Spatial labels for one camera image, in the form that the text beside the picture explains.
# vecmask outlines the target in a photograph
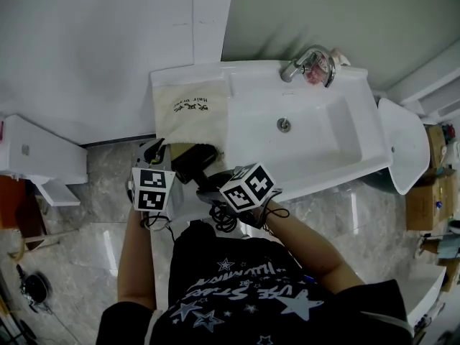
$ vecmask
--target gray tile floor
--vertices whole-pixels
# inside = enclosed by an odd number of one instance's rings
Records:
[[[80,230],[50,248],[26,254],[21,265],[40,271],[52,285],[50,307],[82,344],[94,344],[104,309],[116,300],[116,276],[130,204],[125,181],[138,142],[90,148],[89,181],[72,189],[79,207],[50,208],[49,233]],[[330,239],[366,282],[407,272],[413,263],[418,233],[405,230],[405,203],[399,195],[381,193],[355,180],[283,203],[301,221]],[[174,226],[176,236],[186,227]],[[265,236],[256,231],[257,236]],[[40,337],[41,344],[74,344],[75,340],[46,313],[35,314],[19,294],[19,278],[6,252],[17,249],[19,233],[0,231],[0,270],[10,305]],[[157,302],[167,307],[167,280],[173,243],[168,231],[152,234]]]

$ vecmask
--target black t-shirt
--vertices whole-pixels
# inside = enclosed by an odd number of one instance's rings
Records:
[[[147,343],[411,343],[406,329],[362,313],[406,320],[394,280],[332,295],[278,243],[199,235],[176,242],[170,307]],[[151,318],[142,305],[117,303],[103,313],[97,344],[144,344]]]

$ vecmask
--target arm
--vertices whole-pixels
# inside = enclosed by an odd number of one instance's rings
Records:
[[[157,308],[150,231],[140,226],[141,213],[129,212],[118,272],[118,301]]]
[[[270,201],[267,208],[274,210],[282,207]],[[336,294],[364,284],[327,239],[296,217],[282,218],[270,213],[266,224],[300,265],[325,289]]]

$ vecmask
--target chrome faucet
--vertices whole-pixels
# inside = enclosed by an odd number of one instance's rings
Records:
[[[315,63],[321,58],[321,54],[328,63],[328,75],[324,78],[323,84],[327,88],[331,85],[336,74],[336,64],[329,51],[321,45],[309,47],[298,59],[293,59],[281,72],[281,79],[290,82],[297,73],[309,73]]]

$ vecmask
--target sink basin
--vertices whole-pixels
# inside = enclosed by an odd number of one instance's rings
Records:
[[[263,162],[283,188],[279,201],[391,165],[366,70],[342,68],[324,88],[312,86],[301,75],[283,82],[280,70],[287,64],[269,60],[193,65],[152,72],[151,79],[153,86],[224,79],[231,94],[229,130],[224,163],[218,169]],[[290,131],[277,128],[280,118],[290,122]],[[216,165],[208,173],[214,171],[219,171]],[[209,205],[194,196],[195,189],[193,184],[185,187],[189,204],[184,212],[205,207],[207,216]]]

